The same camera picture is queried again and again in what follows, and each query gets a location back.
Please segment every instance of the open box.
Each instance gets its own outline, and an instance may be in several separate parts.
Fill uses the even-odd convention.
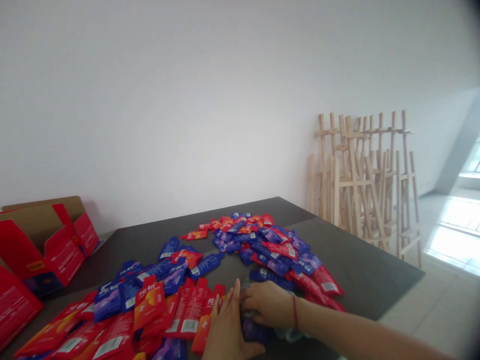
[[[80,196],[60,197],[56,199],[25,202],[3,206],[4,211],[31,208],[38,205],[50,205],[58,214],[61,222],[68,227],[73,240],[80,246],[85,256],[89,257],[99,242],[99,237],[85,211]]]
[[[66,287],[85,260],[51,205],[0,213],[0,257],[39,298]]]

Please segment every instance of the white wall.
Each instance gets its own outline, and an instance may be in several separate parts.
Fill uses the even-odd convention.
[[[99,232],[305,207],[317,115],[406,109],[433,188],[480,79],[461,1],[2,1],[0,205],[78,194]]]

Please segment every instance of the pile of packets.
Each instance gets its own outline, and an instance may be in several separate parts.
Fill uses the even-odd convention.
[[[211,230],[220,250],[203,258],[192,246],[167,242],[158,263],[142,266],[130,260],[115,280],[73,303],[15,353],[16,359],[185,359],[185,341],[202,354],[210,330],[212,307],[225,287],[207,287],[203,275],[217,268],[225,253],[238,253],[245,265],[260,265],[250,279],[273,281],[293,291],[299,287],[308,301],[338,311],[332,296],[344,292],[294,230],[274,225],[272,217],[233,213],[182,236],[204,239]],[[248,334],[249,341],[262,339]]]

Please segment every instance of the brown cardboard flap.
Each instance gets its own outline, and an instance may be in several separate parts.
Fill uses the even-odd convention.
[[[3,211],[18,210],[31,208],[37,205],[55,205],[55,204],[64,204],[65,209],[70,216],[71,221],[74,223],[84,212],[85,208],[82,204],[82,199],[80,196],[68,196],[68,197],[59,197],[56,199],[42,200],[42,201],[33,201],[33,202],[24,202],[15,205],[3,206]]]
[[[45,241],[64,226],[50,205],[25,207],[16,211],[0,213],[0,221],[8,219],[15,222],[42,255]]]

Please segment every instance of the hand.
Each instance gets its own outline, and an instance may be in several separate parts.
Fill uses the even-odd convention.
[[[222,302],[219,312],[220,297],[217,295],[211,310],[211,325],[206,339],[202,359],[254,358],[265,353],[265,346],[259,342],[245,342],[240,324],[240,280],[235,281]]]
[[[254,282],[241,293],[241,310],[256,310],[251,319],[271,328],[287,329],[295,326],[294,301],[290,295],[272,281]]]

